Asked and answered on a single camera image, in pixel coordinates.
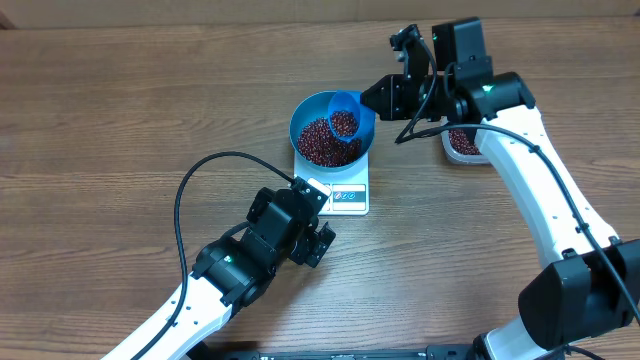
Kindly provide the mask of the blue plastic measuring scoop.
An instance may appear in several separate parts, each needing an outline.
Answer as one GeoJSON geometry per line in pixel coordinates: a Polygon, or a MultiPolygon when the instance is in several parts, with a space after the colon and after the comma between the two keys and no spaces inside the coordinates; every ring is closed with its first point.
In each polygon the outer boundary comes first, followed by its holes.
{"type": "Polygon", "coordinates": [[[361,128],[360,92],[336,91],[328,105],[328,123],[340,141],[351,142],[361,128]]]}

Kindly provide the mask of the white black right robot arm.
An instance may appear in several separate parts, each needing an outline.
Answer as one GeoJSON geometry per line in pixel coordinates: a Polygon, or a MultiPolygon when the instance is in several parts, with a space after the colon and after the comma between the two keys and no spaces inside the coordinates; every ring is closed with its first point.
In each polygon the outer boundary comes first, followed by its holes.
{"type": "Polygon", "coordinates": [[[542,267],[519,294],[517,316],[456,357],[561,359],[581,340],[636,322],[638,242],[621,240],[586,200],[524,80],[494,71],[479,19],[436,25],[430,40],[409,25],[390,44],[404,69],[367,89],[361,103],[404,121],[402,143],[463,130],[513,196],[542,267]]]}

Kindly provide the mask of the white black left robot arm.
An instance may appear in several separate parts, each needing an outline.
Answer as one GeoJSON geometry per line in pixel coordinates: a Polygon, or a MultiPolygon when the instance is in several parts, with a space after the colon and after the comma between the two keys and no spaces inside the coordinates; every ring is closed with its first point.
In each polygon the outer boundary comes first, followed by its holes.
{"type": "Polygon", "coordinates": [[[261,297],[289,259],[316,267],[335,239],[318,214],[331,195],[314,178],[286,189],[261,189],[236,230],[204,247],[184,286],[105,358],[185,359],[187,353],[261,297]]]}

